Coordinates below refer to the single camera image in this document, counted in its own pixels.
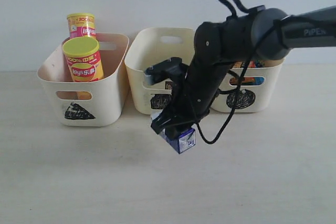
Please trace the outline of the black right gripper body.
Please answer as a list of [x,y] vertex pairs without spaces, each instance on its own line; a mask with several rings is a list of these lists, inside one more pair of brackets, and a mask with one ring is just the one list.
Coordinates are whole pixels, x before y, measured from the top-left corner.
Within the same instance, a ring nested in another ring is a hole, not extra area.
[[209,114],[216,92],[231,68],[230,62],[207,62],[194,56],[182,89],[169,105],[173,124],[191,124]]

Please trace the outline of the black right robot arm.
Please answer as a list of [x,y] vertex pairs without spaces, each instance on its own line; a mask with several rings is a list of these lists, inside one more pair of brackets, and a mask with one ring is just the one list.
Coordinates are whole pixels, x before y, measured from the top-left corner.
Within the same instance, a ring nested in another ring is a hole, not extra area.
[[335,7],[301,15],[277,8],[263,9],[223,23],[204,22],[194,35],[189,65],[174,57],[146,69],[155,84],[173,81],[172,98],[151,123],[155,133],[175,139],[200,122],[220,93],[220,84],[234,63],[280,60],[295,48],[335,46]]

